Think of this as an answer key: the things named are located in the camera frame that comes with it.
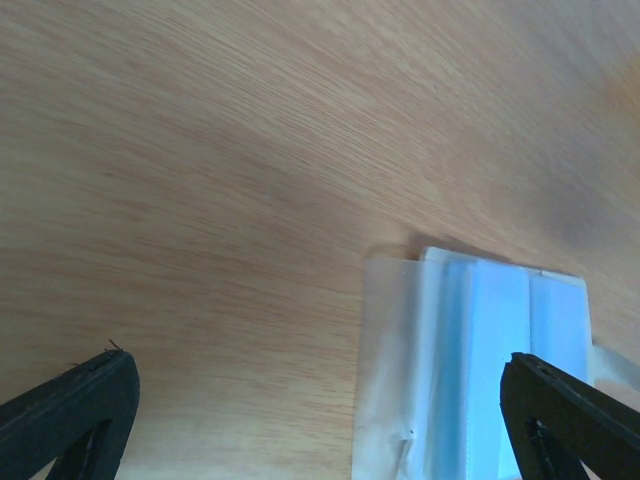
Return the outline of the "beige card holder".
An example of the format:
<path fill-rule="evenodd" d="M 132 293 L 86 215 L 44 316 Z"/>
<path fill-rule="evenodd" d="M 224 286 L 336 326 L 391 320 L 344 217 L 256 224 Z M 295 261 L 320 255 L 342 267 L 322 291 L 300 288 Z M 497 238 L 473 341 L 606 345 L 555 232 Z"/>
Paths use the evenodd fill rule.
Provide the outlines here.
<path fill-rule="evenodd" d="M 594 383 L 639 385 L 592 337 L 585 281 L 437 247 L 369 258 L 352 448 L 355 479 L 516 479 L 500 410 L 515 352 Z"/>

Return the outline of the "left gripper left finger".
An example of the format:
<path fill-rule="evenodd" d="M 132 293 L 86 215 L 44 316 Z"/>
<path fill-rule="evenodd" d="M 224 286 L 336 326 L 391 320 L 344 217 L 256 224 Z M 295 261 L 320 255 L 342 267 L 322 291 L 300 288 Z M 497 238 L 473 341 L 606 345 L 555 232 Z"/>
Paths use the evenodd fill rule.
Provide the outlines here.
<path fill-rule="evenodd" d="M 106 350 L 1 405 L 1 477 L 113 479 L 140 399 L 134 357 Z"/>

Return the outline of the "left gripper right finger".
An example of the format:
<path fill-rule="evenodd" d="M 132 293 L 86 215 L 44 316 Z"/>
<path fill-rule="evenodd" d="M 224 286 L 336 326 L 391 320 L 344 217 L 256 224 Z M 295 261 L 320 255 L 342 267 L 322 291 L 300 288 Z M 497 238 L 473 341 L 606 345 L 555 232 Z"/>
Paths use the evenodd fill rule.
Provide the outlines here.
<path fill-rule="evenodd" d="M 639 413 L 540 358 L 512 355 L 500 407 L 522 478 L 639 477 Z"/>

